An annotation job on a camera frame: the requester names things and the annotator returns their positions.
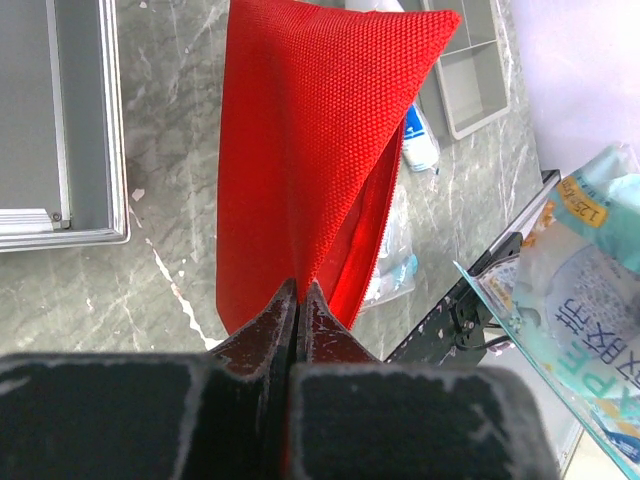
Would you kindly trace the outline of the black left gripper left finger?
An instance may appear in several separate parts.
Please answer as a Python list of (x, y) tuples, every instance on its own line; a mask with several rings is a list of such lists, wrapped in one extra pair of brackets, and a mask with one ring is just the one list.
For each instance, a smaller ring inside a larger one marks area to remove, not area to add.
[(1, 360), (5, 479), (276, 479), (296, 323), (286, 281), (209, 352)]

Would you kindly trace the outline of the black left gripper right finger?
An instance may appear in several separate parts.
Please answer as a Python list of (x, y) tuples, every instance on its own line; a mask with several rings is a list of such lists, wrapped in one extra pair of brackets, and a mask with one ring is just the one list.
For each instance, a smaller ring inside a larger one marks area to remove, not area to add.
[(301, 310), (305, 358), (291, 371), (291, 479), (555, 479), (535, 399), (514, 373), (336, 362), (349, 333), (318, 285)]

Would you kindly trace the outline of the clear bag with mask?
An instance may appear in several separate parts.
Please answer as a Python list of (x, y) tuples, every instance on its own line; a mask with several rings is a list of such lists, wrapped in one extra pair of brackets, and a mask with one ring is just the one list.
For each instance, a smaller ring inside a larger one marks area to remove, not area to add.
[(377, 263), (361, 310), (368, 310), (413, 291), (418, 265), (413, 252), (407, 193), (400, 185), (394, 192)]

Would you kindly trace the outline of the teal wipe sachet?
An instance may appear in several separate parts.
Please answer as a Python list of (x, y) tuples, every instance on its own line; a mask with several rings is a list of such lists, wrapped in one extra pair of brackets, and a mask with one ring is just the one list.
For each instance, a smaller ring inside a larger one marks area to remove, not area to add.
[(592, 438), (639, 475), (639, 161), (606, 147), (547, 195), (517, 254), (467, 281)]

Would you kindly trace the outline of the red first aid pouch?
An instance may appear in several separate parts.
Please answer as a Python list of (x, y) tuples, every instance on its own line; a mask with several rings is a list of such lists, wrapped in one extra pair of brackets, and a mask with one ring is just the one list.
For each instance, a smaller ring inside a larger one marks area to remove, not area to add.
[(281, 284), (318, 284), (351, 327), (389, 216), (404, 124), (461, 18), (303, 1), (230, 5), (216, 307), (229, 333)]

